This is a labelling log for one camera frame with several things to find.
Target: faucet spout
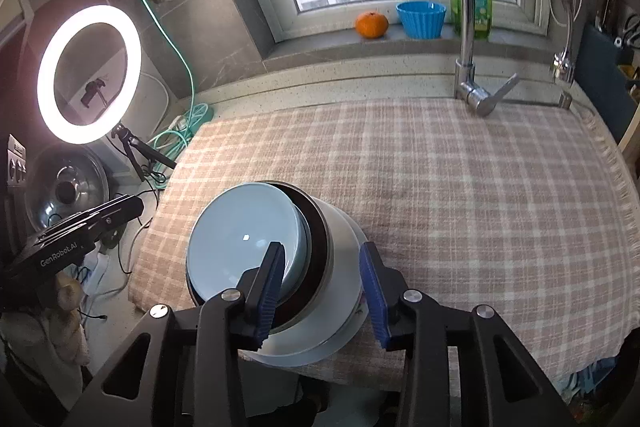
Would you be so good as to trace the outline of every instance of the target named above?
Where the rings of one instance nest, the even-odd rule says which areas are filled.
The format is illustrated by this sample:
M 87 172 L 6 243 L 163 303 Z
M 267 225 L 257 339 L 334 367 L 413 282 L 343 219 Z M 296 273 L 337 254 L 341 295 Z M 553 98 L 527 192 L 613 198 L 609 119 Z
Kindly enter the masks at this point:
M 565 92 L 562 97 L 562 105 L 566 107 L 568 105 L 566 97 L 570 97 L 570 95 L 566 93 L 566 90 L 571 86 L 574 77 L 574 66 L 571 60 L 571 45 L 574 33 L 574 2 L 573 0 L 562 0 L 562 5 L 568 14 L 567 39 L 564 50 L 556 55 L 552 69 L 554 80 Z M 462 0 L 462 45 L 460 47 L 460 58 L 456 61 L 456 95 L 465 100 L 476 114 L 482 112 L 483 114 L 480 116 L 485 116 L 487 114 L 485 110 L 479 112 L 478 107 L 479 105 L 484 107 L 486 104 L 481 102 L 492 95 L 487 93 L 482 87 L 479 87 L 474 81 L 475 13 L 476 0 Z M 502 95 L 504 95 L 508 90 L 509 89 L 501 89 L 500 91 Z

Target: glowing white ring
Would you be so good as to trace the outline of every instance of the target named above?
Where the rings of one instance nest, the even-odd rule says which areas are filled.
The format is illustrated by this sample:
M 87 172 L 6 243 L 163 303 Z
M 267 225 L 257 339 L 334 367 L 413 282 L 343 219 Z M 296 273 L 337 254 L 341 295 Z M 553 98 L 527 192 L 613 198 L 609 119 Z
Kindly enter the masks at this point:
M 127 72 L 122 89 L 98 120 L 87 125 L 74 125 L 66 120 L 56 104 L 53 80 L 60 56 L 69 41 L 90 24 L 103 22 L 120 32 L 127 53 Z M 125 114 L 138 86 L 142 48 L 133 22 L 122 10 L 113 6 L 91 6 L 70 17 L 53 35 L 38 72 L 38 106 L 47 127 L 58 138 L 69 143 L 89 143 L 106 135 Z

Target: blue bowl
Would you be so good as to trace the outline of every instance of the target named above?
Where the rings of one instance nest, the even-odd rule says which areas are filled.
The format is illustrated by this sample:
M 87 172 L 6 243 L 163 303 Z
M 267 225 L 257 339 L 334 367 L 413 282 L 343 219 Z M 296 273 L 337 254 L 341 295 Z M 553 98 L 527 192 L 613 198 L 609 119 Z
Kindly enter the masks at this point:
M 429 1 L 401 2 L 396 9 L 404 31 L 412 39 L 439 39 L 446 7 Z

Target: plaid tablecloth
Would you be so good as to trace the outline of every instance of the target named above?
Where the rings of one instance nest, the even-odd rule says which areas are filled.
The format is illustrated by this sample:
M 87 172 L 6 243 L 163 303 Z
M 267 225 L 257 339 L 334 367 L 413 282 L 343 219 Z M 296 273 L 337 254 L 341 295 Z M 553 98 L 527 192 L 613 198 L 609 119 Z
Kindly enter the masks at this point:
M 261 179 L 350 214 L 385 263 L 441 304 L 494 306 L 552 379 L 615 355 L 639 325 L 638 195 L 593 116 L 500 104 L 481 119 L 456 100 L 400 99 L 206 124 L 141 243 L 130 299 L 192 306 L 196 218 L 226 188 Z M 299 372 L 397 389 L 402 357 L 376 345 L 367 321 Z

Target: blue fabric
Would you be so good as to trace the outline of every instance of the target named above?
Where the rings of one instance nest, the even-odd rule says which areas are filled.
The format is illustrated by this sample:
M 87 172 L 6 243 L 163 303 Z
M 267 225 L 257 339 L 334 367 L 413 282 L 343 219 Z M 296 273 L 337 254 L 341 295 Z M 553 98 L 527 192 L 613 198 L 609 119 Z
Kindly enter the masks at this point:
M 576 394 L 585 395 L 596 389 L 615 367 L 616 360 L 617 357 L 610 357 L 593 362 L 581 371 L 555 381 L 554 387 L 562 400 L 569 403 Z

